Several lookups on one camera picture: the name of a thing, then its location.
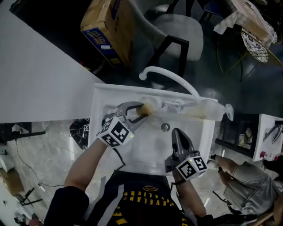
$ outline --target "white faucet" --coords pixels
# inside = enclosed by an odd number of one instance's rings
[[[186,88],[195,98],[194,103],[191,103],[191,102],[185,103],[183,100],[178,99],[178,100],[175,100],[174,102],[165,101],[164,102],[165,104],[174,105],[176,110],[180,111],[181,109],[183,109],[183,107],[197,105],[200,102],[200,96],[199,96],[199,93],[197,92],[197,90],[195,90],[195,88],[190,83],[188,83],[186,80],[184,80],[183,78],[181,78],[177,74],[175,74],[175,73],[173,73],[169,70],[166,70],[164,68],[150,66],[150,67],[146,67],[143,70],[143,72],[140,73],[139,78],[141,80],[146,80],[148,72],[156,72],[156,73],[162,74],[162,75],[164,75],[168,78],[173,79],[174,81],[179,83],[181,86]]]

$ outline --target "black t-shirt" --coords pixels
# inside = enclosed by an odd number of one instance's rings
[[[171,199],[169,187],[162,179],[149,175],[119,172],[105,185],[102,198],[95,204],[87,221],[82,220],[89,205],[88,196],[76,187],[56,191],[44,225],[97,225],[106,208],[118,195],[118,186],[124,184],[123,196],[108,226],[113,225],[174,225],[193,226]]]

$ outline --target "sponge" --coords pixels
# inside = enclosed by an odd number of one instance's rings
[[[153,107],[151,106],[150,103],[144,103],[143,106],[140,108],[137,108],[137,114],[139,116],[141,115],[152,115],[153,114]]]

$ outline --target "cardboard box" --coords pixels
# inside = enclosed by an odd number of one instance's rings
[[[114,68],[131,67],[134,20],[128,0],[93,0],[80,30]]]
[[[19,177],[19,173],[14,168],[9,170],[8,173],[1,168],[0,175],[3,178],[4,185],[12,195],[23,191],[21,178]]]

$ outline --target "white sink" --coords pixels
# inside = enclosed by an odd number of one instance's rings
[[[96,134],[101,129],[101,122],[105,114],[114,112],[115,108],[123,102],[140,101],[144,97],[154,98],[160,105],[162,101],[173,102],[176,99],[182,99],[186,102],[194,99],[192,95],[171,91],[96,83],[88,143],[91,144],[96,139]],[[132,117],[136,116],[133,110],[130,114]],[[163,123],[170,125],[168,132],[161,130]],[[214,124],[214,121],[197,120],[182,113],[157,111],[153,116],[149,116],[147,121],[135,131],[134,139],[117,148],[126,163],[126,166],[121,170],[168,175],[165,173],[164,160],[173,152],[171,132],[174,128],[184,131],[192,140],[195,150],[199,150],[203,160],[207,161]],[[117,154],[111,148],[107,149],[99,162],[101,168],[109,169],[109,171],[115,170],[120,165],[121,162]]]

